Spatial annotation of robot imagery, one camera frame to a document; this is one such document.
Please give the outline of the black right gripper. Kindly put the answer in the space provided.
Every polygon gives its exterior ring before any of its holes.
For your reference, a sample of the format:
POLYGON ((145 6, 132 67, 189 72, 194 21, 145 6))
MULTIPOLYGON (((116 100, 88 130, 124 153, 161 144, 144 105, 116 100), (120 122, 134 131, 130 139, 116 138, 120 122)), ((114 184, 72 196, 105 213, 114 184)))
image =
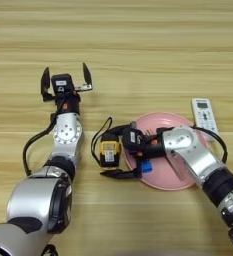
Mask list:
POLYGON ((123 180, 141 178, 147 160, 164 157, 165 147, 162 141, 162 131, 146 135, 133 124, 119 125, 107 129, 104 135, 125 136, 127 134, 127 152, 135 160, 135 167, 131 171, 122 169, 105 170, 102 176, 123 180))

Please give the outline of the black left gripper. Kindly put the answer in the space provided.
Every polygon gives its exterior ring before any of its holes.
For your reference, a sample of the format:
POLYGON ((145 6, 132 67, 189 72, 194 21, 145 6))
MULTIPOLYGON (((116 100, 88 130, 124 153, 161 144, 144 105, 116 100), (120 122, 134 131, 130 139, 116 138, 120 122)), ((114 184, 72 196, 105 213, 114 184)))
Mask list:
POLYGON ((59 114, 70 112, 79 114, 79 103, 81 101, 79 93, 92 90, 91 73, 84 62, 83 74, 86 84, 77 87, 74 87, 73 85, 55 86, 54 94, 50 94, 48 92, 48 89, 50 88, 50 72, 49 68, 46 67, 41 77, 41 94, 43 101, 54 101, 59 114))

